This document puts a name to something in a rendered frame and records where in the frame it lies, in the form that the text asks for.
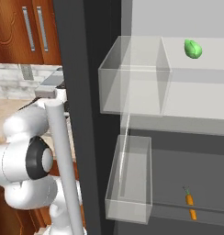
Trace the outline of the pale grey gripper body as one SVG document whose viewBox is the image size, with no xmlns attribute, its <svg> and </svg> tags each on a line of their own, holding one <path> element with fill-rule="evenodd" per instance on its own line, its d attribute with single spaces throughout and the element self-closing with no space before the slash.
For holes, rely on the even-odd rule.
<svg viewBox="0 0 224 235">
<path fill-rule="evenodd" d="M 62 68 L 58 68 L 50 76 L 48 76 L 35 89 L 35 96 L 42 98 L 55 98 L 57 89 L 64 88 L 64 76 Z"/>
</svg>

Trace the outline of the dark grey fridge door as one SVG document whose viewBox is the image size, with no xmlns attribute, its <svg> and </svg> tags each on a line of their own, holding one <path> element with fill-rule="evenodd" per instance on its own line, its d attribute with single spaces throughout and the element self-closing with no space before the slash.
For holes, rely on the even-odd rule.
<svg viewBox="0 0 224 235">
<path fill-rule="evenodd" d="M 118 235 L 105 195 L 120 131 L 99 106 L 98 67 L 131 31 L 132 0 L 53 0 L 88 235 Z"/>
</svg>

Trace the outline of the grey fridge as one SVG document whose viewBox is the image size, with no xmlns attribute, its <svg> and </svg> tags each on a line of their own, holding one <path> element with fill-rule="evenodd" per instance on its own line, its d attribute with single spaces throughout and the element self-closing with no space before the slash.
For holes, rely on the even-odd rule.
<svg viewBox="0 0 224 235">
<path fill-rule="evenodd" d="M 154 142 L 156 150 L 174 153 L 189 151 L 191 157 L 196 153 L 213 151 L 216 159 L 224 153 L 224 137 L 152 130 L 137 130 L 135 134 L 163 140 L 163 146 L 158 141 Z M 224 226 L 188 222 L 175 218 L 153 218 L 148 225 L 116 222 L 113 235 L 224 235 Z"/>
</svg>

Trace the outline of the green lime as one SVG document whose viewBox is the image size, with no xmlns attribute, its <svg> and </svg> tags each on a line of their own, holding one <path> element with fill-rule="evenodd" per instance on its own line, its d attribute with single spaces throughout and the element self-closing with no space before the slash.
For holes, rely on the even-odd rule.
<svg viewBox="0 0 224 235">
<path fill-rule="evenodd" d="M 191 59 L 198 59 L 202 55 L 202 47 L 194 40 L 185 40 L 185 55 Z"/>
</svg>

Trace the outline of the pale grey fridge shelf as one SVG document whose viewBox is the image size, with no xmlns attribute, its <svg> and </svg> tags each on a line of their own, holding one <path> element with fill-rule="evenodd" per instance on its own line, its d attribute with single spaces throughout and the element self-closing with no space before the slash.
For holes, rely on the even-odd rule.
<svg viewBox="0 0 224 235">
<path fill-rule="evenodd" d="M 198 38 L 198 59 L 185 55 L 182 38 L 162 44 L 171 71 L 159 117 L 134 116 L 135 129 L 166 130 L 224 136 L 224 39 Z"/>
</svg>

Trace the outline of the orange carrot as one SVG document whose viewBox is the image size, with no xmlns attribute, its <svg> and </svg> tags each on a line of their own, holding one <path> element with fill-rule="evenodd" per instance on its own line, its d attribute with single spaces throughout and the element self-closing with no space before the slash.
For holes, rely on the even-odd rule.
<svg viewBox="0 0 224 235">
<path fill-rule="evenodd" d="M 184 190 L 185 190 L 185 202 L 188 206 L 192 206 L 194 204 L 194 199 L 187 187 L 184 186 Z M 194 209 L 190 209 L 189 214 L 192 220 L 196 220 L 196 211 Z"/>
</svg>

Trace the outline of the wooden cupboard door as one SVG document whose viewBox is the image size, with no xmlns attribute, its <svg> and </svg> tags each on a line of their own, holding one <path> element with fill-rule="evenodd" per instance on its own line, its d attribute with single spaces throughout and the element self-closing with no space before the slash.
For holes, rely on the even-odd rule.
<svg viewBox="0 0 224 235">
<path fill-rule="evenodd" d="M 38 60 L 38 50 L 31 51 L 22 6 L 33 17 L 31 0 L 0 0 L 0 63 L 31 64 Z"/>
<path fill-rule="evenodd" d="M 61 65 L 62 60 L 61 60 L 57 25 L 55 21 L 55 13 L 54 13 L 54 8 L 53 8 L 53 0 L 32 0 L 32 5 L 33 5 L 37 29 L 39 33 L 39 43 L 41 46 L 43 63 L 47 65 Z M 48 48 L 49 48 L 48 52 L 45 52 L 44 47 L 43 47 L 37 6 L 41 6 L 42 8 L 45 32 L 46 32 Z"/>
</svg>

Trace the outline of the large clear door bin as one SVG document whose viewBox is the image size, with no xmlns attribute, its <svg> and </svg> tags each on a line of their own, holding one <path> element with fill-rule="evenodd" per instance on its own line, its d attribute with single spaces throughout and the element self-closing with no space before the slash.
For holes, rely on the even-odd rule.
<svg viewBox="0 0 224 235">
<path fill-rule="evenodd" d="M 161 37 L 118 37 L 98 68 L 101 111 L 162 115 L 171 74 Z"/>
</svg>

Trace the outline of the small clear door bin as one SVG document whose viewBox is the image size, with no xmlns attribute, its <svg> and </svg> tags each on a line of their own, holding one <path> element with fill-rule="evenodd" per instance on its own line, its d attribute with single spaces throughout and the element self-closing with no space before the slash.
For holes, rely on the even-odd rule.
<svg viewBox="0 0 224 235">
<path fill-rule="evenodd" d="M 105 205 L 107 219 L 149 222 L 152 210 L 151 138 L 118 136 Z"/>
</svg>

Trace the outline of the grey wall socket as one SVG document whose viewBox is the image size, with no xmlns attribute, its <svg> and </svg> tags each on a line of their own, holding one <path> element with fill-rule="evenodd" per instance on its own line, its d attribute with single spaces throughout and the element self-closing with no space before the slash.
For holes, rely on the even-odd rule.
<svg viewBox="0 0 224 235">
<path fill-rule="evenodd" d="M 24 80 L 30 80 L 30 81 L 34 80 L 32 69 L 29 64 L 21 64 L 20 69 Z"/>
</svg>

